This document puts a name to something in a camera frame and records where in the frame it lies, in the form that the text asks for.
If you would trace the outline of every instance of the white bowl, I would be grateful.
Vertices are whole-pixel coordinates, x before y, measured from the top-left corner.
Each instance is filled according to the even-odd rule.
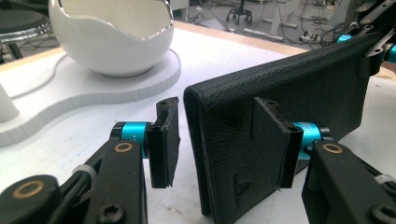
[[[164,0],[50,0],[49,18],[74,61],[111,77],[149,70],[169,50],[174,32]]]

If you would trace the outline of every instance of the white tabletop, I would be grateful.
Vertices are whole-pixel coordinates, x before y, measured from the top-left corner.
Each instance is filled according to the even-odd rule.
[[[170,189],[152,189],[149,162],[144,162],[148,186],[148,221],[213,223],[211,218],[201,215],[183,91],[199,81],[281,59],[284,55],[180,29],[175,30],[171,49],[181,60],[181,77],[170,89],[137,102],[90,105],[67,112],[28,139],[0,148],[0,191],[30,175],[54,175],[62,184],[77,165],[87,160],[107,140],[117,121],[154,121],[155,104],[161,99],[177,96],[180,100],[181,142],[174,186]],[[51,57],[60,55],[42,60],[50,62]],[[48,67],[37,67],[36,64],[32,62],[23,66],[44,71],[54,65],[49,63]],[[395,82],[372,77],[362,125],[341,140],[342,144],[379,171],[393,176],[396,176],[396,150],[392,145],[396,130],[392,122],[392,118],[396,117],[395,89]],[[298,174],[292,189],[275,192],[236,223],[307,223],[301,199],[304,177],[305,172]]]

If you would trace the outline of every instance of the chair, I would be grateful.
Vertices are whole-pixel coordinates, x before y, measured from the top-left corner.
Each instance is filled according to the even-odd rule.
[[[227,15],[226,21],[230,21],[230,15],[233,15],[233,21],[236,20],[235,24],[239,25],[239,18],[241,16],[246,16],[245,22],[247,22],[247,24],[250,25],[252,23],[253,17],[251,16],[251,11],[244,9],[244,5],[245,5],[245,0],[242,0],[241,5],[239,5],[239,8],[231,9]]]
[[[0,44],[6,45],[14,59],[22,58],[17,42],[50,31],[50,19],[28,10],[0,10]]]

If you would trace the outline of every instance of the floor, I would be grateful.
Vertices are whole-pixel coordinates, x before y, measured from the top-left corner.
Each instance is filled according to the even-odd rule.
[[[209,23],[209,28],[212,29],[223,29],[240,35],[281,42],[302,49],[317,49],[325,46],[332,41],[332,37],[337,34],[341,27],[338,24],[334,26],[329,24],[333,10],[330,4],[322,4],[317,2],[318,0],[293,0],[297,1],[298,8],[289,15],[286,23],[295,24],[296,28],[279,26],[276,35],[281,36],[283,40],[269,38],[268,35],[255,35],[247,32],[247,29],[253,32],[270,33],[272,23],[264,22],[263,19],[272,19],[284,4],[280,3],[280,0],[246,1],[245,9],[251,10],[252,23],[247,24],[245,18],[241,17],[239,24],[236,24],[232,16],[230,21],[226,21],[230,9],[239,7],[239,1],[207,0],[202,2],[202,0],[191,0],[189,23]],[[177,11],[174,12],[174,15],[175,19],[179,20]],[[59,44],[53,35],[20,44],[21,53],[24,57],[57,47],[59,47]],[[7,54],[7,49],[2,48],[2,51],[4,60],[6,62],[12,61],[12,57]]]

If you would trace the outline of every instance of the cable tie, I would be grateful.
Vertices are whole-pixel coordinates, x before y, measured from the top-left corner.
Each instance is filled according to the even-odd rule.
[[[82,172],[85,172],[85,173],[87,173],[87,174],[90,175],[90,178],[91,178],[91,189],[93,189],[94,182],[95,182],[96,177],[97,177],[96,171],[95,171],[90,165],[87,165],[87,164],[78,165],[78,166],[73,170],[73,174],[74,174],[75,172],[77,172],[77,171],[82,171]]]
[[[383,184],[388,183],[388,182],[396,183],[396,178],[391,176],[391,175],[378,175],[378,176],[375,177],[375,181],[379,185],[383,185]]]

